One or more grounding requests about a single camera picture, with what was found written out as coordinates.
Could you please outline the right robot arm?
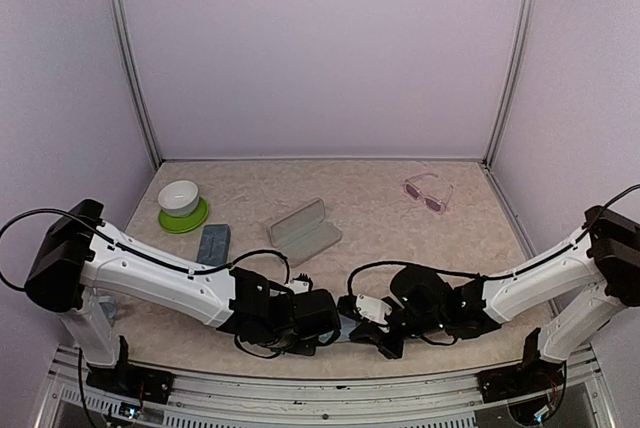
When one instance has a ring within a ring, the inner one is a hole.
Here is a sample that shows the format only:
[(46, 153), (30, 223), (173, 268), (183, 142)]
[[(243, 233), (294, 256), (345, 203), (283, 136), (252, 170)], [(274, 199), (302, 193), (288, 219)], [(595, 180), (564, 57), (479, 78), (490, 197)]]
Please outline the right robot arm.
[(535, 390), (571, 352), (621, 311), (639, 304), (639, 225), (603, 206), (585, 213), (567, 239), (520, 266), (491, 276), (468, 275), (453, 287), (448, 272), (397, 262), (390, 296), (380, 300), (349, 289), (341, 315), (356, 321), (353, 342), (372, 344), (388, 359), (403, 355), (408, 338), (444, 333), (453, 341), (496, 331), (521, 313), (571, 290), (574, 300), (527, 338), (511, 381)]

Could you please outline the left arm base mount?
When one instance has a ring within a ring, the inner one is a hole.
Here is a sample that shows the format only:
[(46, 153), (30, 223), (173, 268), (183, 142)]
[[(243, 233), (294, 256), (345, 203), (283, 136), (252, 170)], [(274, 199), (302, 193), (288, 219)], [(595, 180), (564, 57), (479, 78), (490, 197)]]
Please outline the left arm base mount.
[(165, 370), (146, 368), (129, 362), (129, 345), (119, 337), (118, 358), (113, 367), (87, 364), (90, 387), (137, 399), (139, 402), (168, 403), (175, 376)]

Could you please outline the pink glasses case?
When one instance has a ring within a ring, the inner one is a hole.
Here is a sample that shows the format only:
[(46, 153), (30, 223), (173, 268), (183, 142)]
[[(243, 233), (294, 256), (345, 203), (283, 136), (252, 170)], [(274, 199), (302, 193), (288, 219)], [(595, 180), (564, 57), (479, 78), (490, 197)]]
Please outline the pink glasses case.
[(342, 239), (342, 232), (326, 220), (325, 203), (314, 198), (276, 219), (267, 228), (271, 246), (292, 268), (309, 261)]

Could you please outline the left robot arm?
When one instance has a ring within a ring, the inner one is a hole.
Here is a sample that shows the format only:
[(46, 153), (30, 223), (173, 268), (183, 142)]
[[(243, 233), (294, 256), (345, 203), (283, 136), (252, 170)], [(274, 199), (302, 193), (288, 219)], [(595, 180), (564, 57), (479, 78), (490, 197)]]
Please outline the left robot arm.
[(102, 219), (101, 203), (86, 199), (53, 210), (52, 224), (25, 281), (27, 297), (60, 315), (87, 363), (121, 393), (140, 382), (98, 300), (99, 290), (177, 311), (231, 335), (237, 348), (254, 345), (271, 357), (312, 356), (335, 342), (341, 322), (333, 296), (309, 282), (267, 279), (230, 263), (197, 264), (141, 243)]

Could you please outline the light blue cloth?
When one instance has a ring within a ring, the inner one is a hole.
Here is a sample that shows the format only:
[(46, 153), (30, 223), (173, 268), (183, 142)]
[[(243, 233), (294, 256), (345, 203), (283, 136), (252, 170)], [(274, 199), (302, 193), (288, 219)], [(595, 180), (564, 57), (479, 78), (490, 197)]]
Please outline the light blue cloth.
[(336, 343), (347, 343), (350, 341), (350, 335), (359, 325), (359, 322), (350, 318), (340, 317), (341, 329), (340, 335), (336, 339)]

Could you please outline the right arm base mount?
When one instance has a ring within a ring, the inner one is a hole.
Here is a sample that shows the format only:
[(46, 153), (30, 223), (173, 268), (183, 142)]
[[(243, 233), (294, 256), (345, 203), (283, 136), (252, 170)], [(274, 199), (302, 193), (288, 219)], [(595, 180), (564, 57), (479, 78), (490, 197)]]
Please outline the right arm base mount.
[(476, 375), (484, 403), (524, 396), (563, 385), (565, 363), (547, 362), (541, 358), (536, 328), (525, 339), (523, 358), (519, 363), (487, 369)]

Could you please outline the grey-blue glasses case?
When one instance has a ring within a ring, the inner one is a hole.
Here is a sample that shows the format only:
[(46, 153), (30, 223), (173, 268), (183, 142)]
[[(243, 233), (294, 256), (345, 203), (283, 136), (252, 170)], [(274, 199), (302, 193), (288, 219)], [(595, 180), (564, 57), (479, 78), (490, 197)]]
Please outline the grey-blue glasses case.
[(209, 224), (203, 228), (196, 261), (207, 266), (221, 266), (228, 261), (231, 229), (228, 224)]

